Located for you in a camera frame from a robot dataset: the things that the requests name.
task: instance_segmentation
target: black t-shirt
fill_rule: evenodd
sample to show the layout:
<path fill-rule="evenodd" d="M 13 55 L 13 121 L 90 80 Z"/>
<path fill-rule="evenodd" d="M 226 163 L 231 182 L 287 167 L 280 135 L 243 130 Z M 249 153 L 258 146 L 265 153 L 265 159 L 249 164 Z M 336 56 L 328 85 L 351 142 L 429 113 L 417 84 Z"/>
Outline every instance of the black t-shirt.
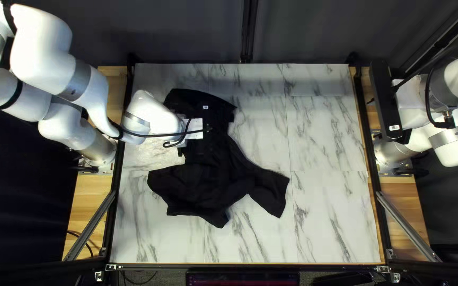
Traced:
<path fill-rule="evenodd" d="M 175 88 L 164 105 L 186 118 L 202 118 L 201 140 L 180 149 L 185 164 L 149 172 L 148 185 L 168 205 L 168 215 L 196 215 L 216 227 L 226 209 L 249 194 L 268 213 L 280 217 L 289 178 L 253 164 L 227 134 L 236 108 L 211 94 Z"/>

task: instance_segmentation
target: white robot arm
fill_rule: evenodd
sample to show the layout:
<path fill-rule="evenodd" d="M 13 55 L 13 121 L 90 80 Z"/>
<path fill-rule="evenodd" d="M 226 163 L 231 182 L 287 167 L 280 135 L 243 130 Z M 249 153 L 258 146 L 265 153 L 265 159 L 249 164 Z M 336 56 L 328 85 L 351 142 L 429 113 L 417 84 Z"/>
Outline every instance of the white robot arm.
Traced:
<path fill-rule="evenodd" d="M 412 128 L 412 133 L 406 145 L 378 140 L 375 151 L 380 164 L 398 167 L 403 160 L 434 148 L 442 165 L 458 166 L 458 59 L 433 71 L 429 89 L 430 110 L 427 110 L 432 112 L 436 122 L 453 117 L 454 128 L 437 128 L 427 118 L 424 96 L 426 78 L 427 75 L 417 75 L 397 90 L 402 127 Z"/>
<path fill-rule="evenodd" d="M 81 119 L 76 105 L 87 110 L 100 131 L 131 144 L 143 143 L 150 132 L 182 134 L 199 126 L 202 129 L 202 121 L 197 119 L 185 130 L 185 119 L 145 91 L 133 95 L 123 128 L 113 126 L 106 113 L 107 80 L 97 69 L 69 54 L 72 31 L 68 25 L 54 15 L 24 5 L 11 5 L 10 11 L 18 32 L 10 55 L 12 72 L 0 69 L 0 109 L 23 120 L 39 121 L 44 137 L 78 150 L 91 165 L 101 166 L 114 158 L 115 143 Z M 0 2 L 0 60 L 6 39 L 11 36 Z M 134 135 L 120 134 L 121 130 Z M 171 141 L 179 138 L 182 142 L 177 146 L 184 146 L 184 139 L 202 136 L 161 137 Z"/>

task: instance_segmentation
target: black fabric backdrop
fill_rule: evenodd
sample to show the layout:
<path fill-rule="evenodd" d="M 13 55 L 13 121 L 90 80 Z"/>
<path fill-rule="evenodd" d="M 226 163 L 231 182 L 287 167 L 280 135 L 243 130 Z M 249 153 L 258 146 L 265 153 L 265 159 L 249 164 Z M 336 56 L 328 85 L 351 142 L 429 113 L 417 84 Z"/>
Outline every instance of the black fabric backdrop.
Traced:
<path fill-rule="evenodd" d="M 75 155 L 0 111 L 0 264 L 62 259 Z"/>
<path fill-rule="evenodd" d="M 67 22 L 94 65 L 238 62 L 244 0 L 16 0 Z M 260 0 L 255 62 L 344 62 L 351 51 L 412 64 L 458 18 L 458 0 Z"/>

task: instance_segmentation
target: wooden surface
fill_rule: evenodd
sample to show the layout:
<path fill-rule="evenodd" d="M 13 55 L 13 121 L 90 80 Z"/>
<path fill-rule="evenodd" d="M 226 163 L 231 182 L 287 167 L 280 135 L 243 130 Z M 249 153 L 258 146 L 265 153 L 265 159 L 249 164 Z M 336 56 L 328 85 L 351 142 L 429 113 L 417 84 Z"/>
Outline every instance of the wooden surface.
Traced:
<path fill-rule="evenodd" d="M 351 76 L 356 72 L 356 69 L 351 67 Z M 368 75 L 369 68 L 362 68 L 362 86 L 365 101 L 369 102 L 373 97 L 373 90 L 371 85 L 371 80 Z M 367 105 L 367 116 L 369 120 L 369 125 L 371 129 L 380 129 L 378 113 L 376 107 L 373 105 Z M 421 210 L 420 200 L 418 198 L 418 191 L 416 189 L 416 183 L 414 177 L 381 177 L 381 190 L 385 194 L 386 198 L 400 211 L 404 218 L 411 224 L 413 228 L 420 234 L 423 240 L 429 243 L 429 238 L 427 236 L 427 230 L 425 228 L 425 222 L 423 221 L 423 213 Z M 373 197 L 372 193 L 372 184 L 370 183 L 369 178 L 369 190 L 371 191 L 371 198 Z M 372 207 L 374 209 L 374 217 L 377 220 L 376 216 L 376 206 L 374 205 L 372 198 Z M 426 261 L 426 258 L 416 249 L 412 244 L 409 238 L 406 236 L 406 233 L 402 228 L 389 217 L 388 220 L 388 231 L 390 233 L 390 240 L 392 248 L 398 258 L 402 259 L 413 259 Z"/>
<path fill-rule="evenodd" d="M 125 96 L 126 68 L 99 67 L 98 70 L 107 77 L 107 81 L 109 83 L 107 114 L 113 121 L 119 123 L 121 120 L 123 99 Z M 351 75 L 354 75 L 355 69 L 350 68 L 350 70 Z M 365 99 L 366 101 L 369 101 L 373 98 L 373 91 L 370 78 L 368 76 L 368 68 L 363 68 L 362 70 L 362 84 Z M 375 107 L 367 106 L 367 113 L 371 128 L 379 129 L 379 120 Z M 79 175 L 74 195 L 72 213 L 70 215 L 69 230 L 81 232 L 84 229 L 89 219 L 91 219 L 98 206 L 102 203 L 103 199 L 110 191 L 111 180 L 111 176 Z M 370 183 L 369 189 L 371 190 L 372 207 L 376 217 L 376 207 L 374 205 L 374 199 L 372 198 L 372 186 Z M 423 221 L 423 214 L 414 178 L 381 178 L 381 189 L 391 203 L 402 213 L 413 228 L 415 228 L 422 238 L 428 243 L 429 240 L 425 229 L 425 223 Z M 102 245 L 104 227 L 105 217 L 102 221 L 100 221 L 93 235 L 90 237 L 90 241 L 88 242 L 95 255 L 98 254 L 100 246 Z M 398 224 L 391 218 L 388 218 L 388 227 L 393 250 L 399 258 L 425 260 L 425 257 L 423 257 L 423 255 L 409 241 L 400 226 L 398 226 Z M 76 237 L 67 235 L 64 255 L 66 255 L 75 239 Z M 381 244 L 380 254 L 381 260 L 384 261 Z M 78 259 L 88 257 L 90 257 L 90 254 L 88 250 L 84 248 Z"/>
<path fill-rule="evenodd" d="M 109 95 L 107 100 L 107 116 L 116 123 L 121 121 L 123 110 L 123 100 L 125 98 L 125 86 L 127 82 L 126 67 L 99 67 L 98 70 L 105 75 L 109 84 Z M 107 175 L 82 175 L 77 177 L 75 194 L 73 198 L 72 212 L 70 213 L 70 222 L 68 230 L 75 233 L 81 233 L 95 214 L 105 196 L 111 190 L 112 176 Z M 95 231 L 88 241 L 88 245 L 93 250 L 95 256 L 102 246 L 103 233 L 105 228 L 105 216 L 98 224 Z M 67 255 L 77 238 L 67 234 L 63 257 Z M 91 257 L 89 250 L 84 247 L 77 259 Z"/>

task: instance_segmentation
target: white marble surface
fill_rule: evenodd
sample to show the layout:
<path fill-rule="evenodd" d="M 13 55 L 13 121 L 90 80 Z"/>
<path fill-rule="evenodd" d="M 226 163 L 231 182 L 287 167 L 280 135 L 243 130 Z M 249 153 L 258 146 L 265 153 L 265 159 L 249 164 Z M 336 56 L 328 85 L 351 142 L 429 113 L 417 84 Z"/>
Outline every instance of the white marble surface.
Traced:
<path fill-rule="evenodd" d="M 231 102 L 238 109 L 230 136 L 251 161 L 292 180 L 281 218 L 247 195 L 217 229 L 195 216 L 167 216 L 165 202 L 147 186 L 148 171 L 184 162 L 176 149 L 154 139 L 127 144 L 111 261 L 379 261 L 346 65 L 140 64 L 134 92 L 139 88 L 159 101 L 172 88 L 190 88 Z"/>
<path fill-rule="evenodd" d="M 284 64 L 286 96 L 353 96 L 347 65 Z"/>
<path fill-rule="evenodd" d="M 136 64 L 133 92 L 149 91 L 160 102 L 173 88 L 208 92 L 208 64 Z"/>
<path fill-rule="evenodd" d="M 118 263 L 196 263 L 204 261 L 205 221 L 167 216 L 167 204 L 150 190 L 148 172 L 127 167 L 120 196 L 111 257 Z"/>
<path fill-rule="evenodd" d="M 298 262 L 379 262 L 367 172 L 293 172 Z"/>
<path fill-rule="evenodd" d="M 279 172 L 290 178 L 290 172 Z M 282 216 L 270 215 L 246 195 L 229 210 L 222 229 L 206 223 L 206 263 L 296 262 L 293 194 L 291 183 L 285 194 Z"/>
<path fill-rule="evenodd" d="M 354 97 L 289 97 L 291 171 L 365 171 Z"/>

